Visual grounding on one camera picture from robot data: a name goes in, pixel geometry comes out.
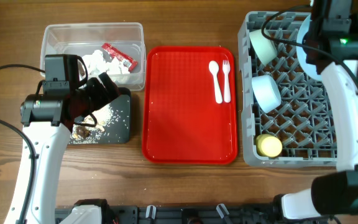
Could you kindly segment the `white tissue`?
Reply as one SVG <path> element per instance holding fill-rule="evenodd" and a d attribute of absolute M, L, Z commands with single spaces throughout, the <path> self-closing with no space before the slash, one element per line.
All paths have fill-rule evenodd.
<path fill-rule="evenodd" d="M 99 75 L 106 72 L 108 75 L 130 74 L 129 68 L 114 57 L 110 62 L 104 59 L 101 50 L 95 50 L 90 55 L 82 56 L 88 75 Z"/>

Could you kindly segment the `red snack wrapper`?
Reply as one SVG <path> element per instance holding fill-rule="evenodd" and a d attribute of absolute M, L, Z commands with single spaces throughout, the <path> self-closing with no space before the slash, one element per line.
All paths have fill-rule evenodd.
<path fill-rule="evenodd" d="M 122 62 L 123 66 L 127 67 L 130 72 L 136 68 L 138 61 L 113 47 L 111 44 L 104 43 L 101 47 L 110 55 L 112 59 L 116 58 L 118 61 Z"/>

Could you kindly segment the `white plastic spoon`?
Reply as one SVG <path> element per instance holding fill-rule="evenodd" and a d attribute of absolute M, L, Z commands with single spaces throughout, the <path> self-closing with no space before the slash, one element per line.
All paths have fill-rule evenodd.
<path fill-rule="evenodd" d="M 223 97 L 221 94 L 219 81 L 218 81 L 219 65 L 216 61 L 212 60 L 209 62 L 208 68 L 213 76 L 214 96 L 215 96 L 216 103 L 221 104 L 223 102 Z"/>

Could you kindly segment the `light blue bowl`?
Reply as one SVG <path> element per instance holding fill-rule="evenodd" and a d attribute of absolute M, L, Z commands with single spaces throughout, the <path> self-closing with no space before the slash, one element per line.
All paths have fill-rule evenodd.
<path fill-rule="evenodd" d="M 269 75 L 252 78 L 254 96 L 264 113 L 281 105 L 281 94 L 275 80 Z"/>

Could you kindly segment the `green bowl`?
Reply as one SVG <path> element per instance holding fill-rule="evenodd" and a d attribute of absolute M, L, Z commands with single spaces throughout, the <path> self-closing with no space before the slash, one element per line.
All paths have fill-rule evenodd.
<path fill-rule="evenodd" d="M 276 56 L 275 44 L 264 37 L 262 30 L 254 30 L 249 33 L 250 42 L 263 65 L 268 65 Z"/>

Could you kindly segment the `light blue plate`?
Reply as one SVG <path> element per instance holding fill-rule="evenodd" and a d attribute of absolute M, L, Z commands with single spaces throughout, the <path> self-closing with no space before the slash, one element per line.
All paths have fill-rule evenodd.
<path fill-rule="evenodd" d="M 309 26 L 310 26 L 310 21 L 311 21 L 311 16 L 307 16 L 306 19 L 302 22 L 302 25 L 300 26 L 299 30 L 298 30 L 298 35 L 296 38 L 296 42 L 298 44 L 303 44 L 303 39 L 305 38 L 305 35 L 308 33 L 309 31 Z M 321 75 L 317 74 L 316 71 L 316 66 L 312 65 L 312 64 L 308 64 L 306 62 L 306 52 L 302 47 L 297 46 L 296 47 L 296 54 L 297 54 L 297 59 L 299 62 L 300 67 L 302 68 L 302 70 L 311 78 L 314 79 L 316 81 L 321 82 L 322 81 L 322 77 Z"/>

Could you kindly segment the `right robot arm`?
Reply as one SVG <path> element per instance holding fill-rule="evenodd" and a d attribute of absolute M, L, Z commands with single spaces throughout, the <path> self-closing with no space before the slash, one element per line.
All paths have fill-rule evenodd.
<path fill-rule="evenodd" d="M 337 142 L 336 172 L 309 189 L 278 196 L 281 215 L 304 220 L 358 215 L 358 15 L 313 12 L 302 23 L 296 53 L 308 75 L 319 75 L 331 104 Z"/>

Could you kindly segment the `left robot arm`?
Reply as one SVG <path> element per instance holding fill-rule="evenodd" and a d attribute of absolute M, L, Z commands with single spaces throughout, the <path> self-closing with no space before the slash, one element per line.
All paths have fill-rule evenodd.
<path fill-rule="evenodd" d="M 106 73 L 80 77 L 78 55 L 45 56 L 45 78 L 21 105 L 21 163 L 6 223 L 54 223 L 58 180 L 75 120 L 120 96 Z"/>

